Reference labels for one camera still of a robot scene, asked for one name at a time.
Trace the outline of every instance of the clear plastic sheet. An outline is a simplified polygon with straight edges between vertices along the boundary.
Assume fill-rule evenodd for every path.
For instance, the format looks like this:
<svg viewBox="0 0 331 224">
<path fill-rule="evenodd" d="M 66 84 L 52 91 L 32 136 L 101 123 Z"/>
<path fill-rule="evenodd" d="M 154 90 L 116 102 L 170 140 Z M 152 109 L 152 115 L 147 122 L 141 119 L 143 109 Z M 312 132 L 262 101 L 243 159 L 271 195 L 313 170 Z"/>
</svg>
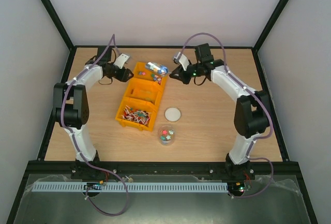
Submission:
<svg viewBox="0 0 331 224">
<path fill-rule="evenodd" d="M 125 179 L 200 182 L 180 175 L 127 175 Z M 259 191 L 268 180 L 268 175 L 256 176 L 245 194 Z M 226 193 L 131 193 L 129 209 L 118 217 L 96 212 L 81 193 L 32 192 L 37 181 L 73 180 L 69 175 L 31 175 L 15 223 L 310 223 L 294 175 L 274 176 L 264 193 L 250 199 L 231 199 Z M 123 207 L 125 194 L 100 193 L 93 200 L 104 211 L 115 213 Z"/>
</svg>

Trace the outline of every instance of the round white disc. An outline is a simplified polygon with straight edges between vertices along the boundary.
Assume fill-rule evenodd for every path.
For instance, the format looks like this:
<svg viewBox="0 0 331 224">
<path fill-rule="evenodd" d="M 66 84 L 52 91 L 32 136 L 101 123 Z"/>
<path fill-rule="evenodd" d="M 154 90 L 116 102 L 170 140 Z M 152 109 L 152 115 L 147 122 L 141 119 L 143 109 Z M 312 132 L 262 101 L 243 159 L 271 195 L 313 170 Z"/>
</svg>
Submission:
<svg viewBox="0 0 331 224">
<path fill-rule="evenodd" d="M 180 110 L 176 107 L 167 108 L 164 112 L 164 116 L 168 122 L 177 122 L 181 115 Z"/>
</svg>

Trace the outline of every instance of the orange storage bin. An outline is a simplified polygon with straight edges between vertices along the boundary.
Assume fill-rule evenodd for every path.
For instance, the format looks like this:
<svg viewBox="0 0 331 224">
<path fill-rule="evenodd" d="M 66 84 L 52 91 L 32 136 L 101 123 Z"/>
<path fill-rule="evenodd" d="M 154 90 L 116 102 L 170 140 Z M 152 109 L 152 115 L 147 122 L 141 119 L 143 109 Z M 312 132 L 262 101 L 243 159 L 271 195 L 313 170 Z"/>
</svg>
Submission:
<svg viewBox="0 0 331 224">
<path fill-rule="evenodd" d="M 161 101 L 162 90 L 158 83 L 138 78 L 132 78 L 124 93 L 125 97 L 131 97 L 155 104 Z"/>
<path fill-rule="evenodd" d="M 145 68 L 145 63 L 138 62 L 133 71 L 133 78 L 130 79 L 128 87 L 124 93 L 121 104 L 117 110 L 115 119 L 123 127 L 135 127 L 142 130 L 153 131 L 157 111 L 160 107 L 162 94 L 168 77 L 161 79 L 161 84 L 153 81 L 153 72 Z M 146 125 L 123 119 L 125 108 L 133 108 L 146 111 L 149 114 L 149 121 Z"/>
<path fill-rule="evenodd" d="M 125 107 L 128 106 L 133 109 L 139 109 L 142 111 L 146 111 L 150 113 L 150 120 L 148 121 L 147 125 L 138 124 L 132 121 L 127 121 L 122 118 L 123 112 Z M 116 114 L 116 120 L 122 125 L 122 127 L 135 127 L 142 130 L 148 130 L 153 131 L 155 119 L 157 115 L 157 110 L 155 109 L 155 105 L 151 104 L 148 101 L 133 99 L 129 97 L 123 97 L 121 101 L 121 105 L 118 108 L 117 114 Z"/>
</svg>

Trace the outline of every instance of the robotic arm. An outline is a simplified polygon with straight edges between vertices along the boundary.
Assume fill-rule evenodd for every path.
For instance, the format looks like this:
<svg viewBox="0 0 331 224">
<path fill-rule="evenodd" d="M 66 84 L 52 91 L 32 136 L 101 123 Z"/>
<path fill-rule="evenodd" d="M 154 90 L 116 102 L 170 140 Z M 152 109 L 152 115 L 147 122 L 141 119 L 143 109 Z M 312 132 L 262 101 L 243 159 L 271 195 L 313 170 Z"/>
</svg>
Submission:
<svg viewBox="0 0 331 224">
<path fill-rule="evenodd" d="M 205 76 L 220 86 L 236 102 L 234 126 L 238 135 L 226 160 L 230 162 L 230 167 L 246 163 L 256 143 L 255 139 L 260 137 L 269 126 L 268 118 L 263 109 L 249 92 L 254 93 L 269 111 L 267 94 L 247 86 L 229 69 L 225 69 L 224 62 L 221 59 L 214 60 L 207 43 L 195 48 L 196 64 L 192 64 L 183 54 L 179 56 L 180 53 L 173 58 L 174 62 L 180 65 L 170 74 L 170 78 L 189 84 L 191 78 Z"/>
<path fill-rule="evenodd" d="M 71 87 L 69 99 L 73 99 L 73 103 L 66 103 L 64 109 L 64 123 L 73 131 L 71 133 L 65 128 L 69 134 L 71 142 L 74 135 L 79 148 L 88 161 L 93 161 L 97 156 L 97 151 L 89 138 L 87 121 L 89 117 L 89 108 L 87 102 L 87 92 L 91 87 L 103 77 L 112 79 L 113 77 L 121 82 L 127 82 L 133 77 L 130 69 L 126 69 L 124 64 L 129 60 L 130 56 L 121 54 L 115 62 L 108 63 L 107 58 L 102 58 L 96 65 L 92 65 L 95 57 L 86 62 L 83 74 Z M 54 86 L 53 92 L 53 111 L 52 115 L 56 122 L 61 125 L 61 109 L 64 98 L 64 93 L 72 80 L 66 83 L 57 83 Z M 76 150 L 76 160 L 84 161 Z"/>
</svg>

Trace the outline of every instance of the black cable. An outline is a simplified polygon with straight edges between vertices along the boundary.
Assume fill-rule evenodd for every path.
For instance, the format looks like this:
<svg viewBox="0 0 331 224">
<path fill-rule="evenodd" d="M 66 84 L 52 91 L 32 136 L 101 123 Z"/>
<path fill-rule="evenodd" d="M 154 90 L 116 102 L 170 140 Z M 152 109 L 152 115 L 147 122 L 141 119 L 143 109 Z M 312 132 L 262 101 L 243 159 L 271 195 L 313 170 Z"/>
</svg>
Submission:
<svg viewBox="0 0 331 224">
<path fill-rule="evenodd" d="M 196 86 L 201 86 L 202 84 L 204 84 L 204 82 L 206 81 L 207 77 L 205 77 L 205 79 L 204 79 L 200 84 L 197 84 L 197 83 L 195 82 L 195 79 L 196 79 L 196 78 L 194 78 L 194 84 L 195 84 Z"/>
<path fill-rule="evenodd" d="M 113 78 L 110 78 L 111 82 L 110 83 L 100 83 L 100 80 L 98 81 L 99 84 L 101 85 L 110 85 L 113 83 Z"/>
<path fill-rule="evenodd" d="M 114 61 L 116 61 L 116 59 L 117 59 L 116 52 L 113 48 L 112 48 L 112 51 L 114 52 L 114 55 L 115 55 L 115 60 Z M 100 83 L 100 80 L 98 81 L 98 83 L 101 84 L 101 85 L 110 85 L 110 84 L 113 83 L 113 78 L 110 78 L 110 80 L 111 80 L 110 83 Z"/>
</svg>

